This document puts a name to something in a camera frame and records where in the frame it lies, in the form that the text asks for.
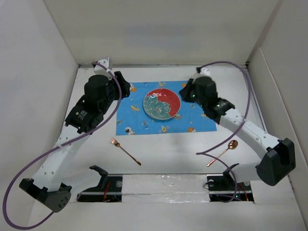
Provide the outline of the image-left white robot arm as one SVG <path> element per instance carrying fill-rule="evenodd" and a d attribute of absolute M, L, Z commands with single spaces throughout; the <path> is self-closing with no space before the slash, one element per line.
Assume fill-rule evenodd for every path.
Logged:
<path fill-rule="evenodd" d="M 84 95 L 65 119 L 56 142 L 56 151 L 48 155 L 40 169 L 30 179 L 22 179 L 19 187 L 52 212 L 60 212 L 70 200 L 76 201 L 86 190 L 103 191 L 108 185 L 108 173 L 97 165 L 90 166 L 79 175 L 66 178 L 75 155 L 82 144 L 103 121 L 113 101 L 130 95 L 130 84 L 121 72 L 115 79 L 93 75 L 84 86 Z"/>

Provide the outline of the image-right white robot arm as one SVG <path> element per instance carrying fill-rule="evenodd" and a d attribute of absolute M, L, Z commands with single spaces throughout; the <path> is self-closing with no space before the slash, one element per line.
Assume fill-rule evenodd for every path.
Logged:
<path fill-rule="evenodd" d="M 200 105 L 207 117 L 235 133 L 260 159 L 258 163 L 235 164 L 230 171 L 225 171 L 228 173 L 222 178 L 225 188 L 232 190 L 240 182 L 252 180 L 275 186 L 295 169 L 294 143 L 289 138 L 280 140 L 246 120 L 231 102 L 218 96 L 210 77 L 189 79 L 180 96 L 185 102 Z"/>

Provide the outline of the image-left black arm base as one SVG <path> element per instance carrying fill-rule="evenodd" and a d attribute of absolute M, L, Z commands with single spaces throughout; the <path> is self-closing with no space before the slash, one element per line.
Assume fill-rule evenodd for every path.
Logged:
<path fill-rule="evenodd" d="M 91 166 L 91 170 L 99 174 L 98 183 L 90 188 L 85 189 L 77 196 L 78 202 L 101 202 L 117 203 L 122 202 L 122 175 L 109 175 L 107 171 L 99 166 Z"/>

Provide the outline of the red and teal plate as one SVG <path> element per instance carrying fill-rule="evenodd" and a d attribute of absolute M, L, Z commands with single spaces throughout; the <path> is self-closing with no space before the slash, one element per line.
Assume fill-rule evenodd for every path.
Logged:
<path fill-rule="evenodd" d="M 157 88 L 145 95 L 143 108 L 146 114 L 154 119 L 169 120 L 180 111 L 181 100 L 174 91 Z"/>

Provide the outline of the rose gold spoon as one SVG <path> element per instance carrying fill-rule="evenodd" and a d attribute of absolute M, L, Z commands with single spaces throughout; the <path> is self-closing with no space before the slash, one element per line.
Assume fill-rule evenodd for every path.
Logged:
<path fill-rule="evenodd" d="M 226 150 L 224 150 L 221 154 L 219 154 L 216 158 L 214 158 L 211 162 L 209 162 L 206 166 L 210 167 L 215 161 L 217 161 L 223 154 L 225 154 L 228 150 L 234 150 L 238 146 L 237 140 L 232 140 L 228 143 L 228 147 Z"/>

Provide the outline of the rose gold fork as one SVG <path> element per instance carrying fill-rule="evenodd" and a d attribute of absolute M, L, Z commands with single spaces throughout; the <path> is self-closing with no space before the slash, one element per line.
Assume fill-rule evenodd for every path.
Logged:
<path fill-rule="evenodd" d="M 120 145 L 120 143 L 119 143 L 116 139 L 111 138 L 110 141 L 111 141 L 111 143 L 112 143 L 114 146 L 120 148 L 120 149 L 121 149 L 122 151 L 124 151 L 131 159 L 133 159 L 139 166 L 141 166 L 141 162 L 140 162 L 139 160 L 137 160 L 135 157 L 133 157 L 129 152 L 127 152 L 127 151 Z"/>

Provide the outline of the blue astronaut print placemat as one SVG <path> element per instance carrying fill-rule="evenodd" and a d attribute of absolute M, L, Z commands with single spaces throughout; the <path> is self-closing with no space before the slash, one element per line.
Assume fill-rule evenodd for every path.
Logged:
<path fill-rule="evenodd" d="M 117 110 L 117 135 L 149 135 L 186 132 L 216 131 L 214 121 L 209 119 L 196 103 L 182 101 L 179 91 L 185 81 L 135 82 L 130 85 L 130 96 L 121 101 Z M 169 120 L 157 120 L 148 116 L 143 108 L 145 95 L 157 88 L 174 91 L 181 100 L 180 111 Z"/>

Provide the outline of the image-right black arm base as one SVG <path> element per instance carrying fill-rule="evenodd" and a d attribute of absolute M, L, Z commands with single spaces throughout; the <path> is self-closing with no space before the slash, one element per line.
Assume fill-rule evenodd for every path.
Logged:
<path fill-rule="evenodd" d="M 235 182 L 228 171 L 207 174 L 203 188 L 208 191 L 210 202 L 254 202 L 251 182 Z"/>

